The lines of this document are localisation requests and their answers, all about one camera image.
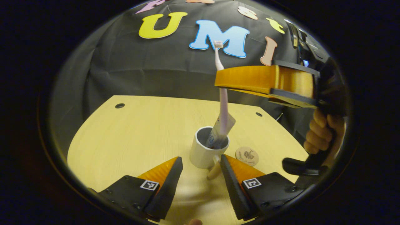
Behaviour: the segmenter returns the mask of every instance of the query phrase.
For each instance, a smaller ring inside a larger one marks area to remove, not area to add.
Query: round coaster
[[[258,163],[258,154],[249,147],[240,147],[236,150],[236,159],[249,166],[254,166]]]

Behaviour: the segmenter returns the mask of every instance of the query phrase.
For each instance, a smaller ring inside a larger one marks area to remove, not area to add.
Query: light wood tabletop
[[[125,106],[116,108],[120,103]],[[260,107],[229,103],[228,110],[236,124],[225,154],[235,157],[239,147],[250,147],[259,155],[254,168],[265,174],[278,172],[295,182],[298,176],[282,168],[285,157],[304,161],[308,156],[295,138]],[[176,194],[159,224],[184,224],[193,218],[207,225],[245,223],[235,216],[223,175],[208,181],[208,170],[189,160],[195,132],[213,126],[218,114],[216,101],[113,96],[75,134],[68,165],[83,184],[100,192],[124,175],[137,177],[181,156],[183,171]]]

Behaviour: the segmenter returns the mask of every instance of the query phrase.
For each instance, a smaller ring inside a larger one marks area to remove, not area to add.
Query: blue letter m
[[[228,55],[245,58],[244,40],[246,35],[250,33],[247,29],[239,26],[232,26],[227,31],[222,33],[217,23],[211,20],[197,20],[196,23],[200,26],[197,32],[196,40],[190,43],[189,47],[194,49],[208,49],[206,44],[207,37],[210,39],[211,46],[215,50],[214,41],[220,40],[222,43],[229,41],[229,44],[224,48],[224,52]]]

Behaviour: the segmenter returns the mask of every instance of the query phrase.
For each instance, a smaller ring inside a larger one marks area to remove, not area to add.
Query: letter u
[[[154,25],[157,20],[163,17],[163,14],[155,14],[143,18],[142,26],[139,29],[139,36],[142,38],[163,38],[171,35],[176,31],[182,17],[186,16],[186,12],[171,12],[168,16],[171,17],[168,26],[163,30],[154,30]]]

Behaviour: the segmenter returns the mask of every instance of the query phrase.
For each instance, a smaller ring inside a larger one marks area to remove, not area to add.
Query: pink letter
[[[145,5],[143,7],[143,9],[137,11],[135,14],[138,14],[140,12],[144,12],[144,11],[149,11],[150,9],[154,9],[154,6],[159,6],[161,4],[163,4],[165,2],[165,0],[155,0],[152,2],[147,3],[147,5]]]
[[[270,37],[265,37],[267,41],[267,47],[265,48],[264,56],[260,58],[262,64],[266,66],[271,65],[272,56],[274,55],[275,48],[278,44]]]

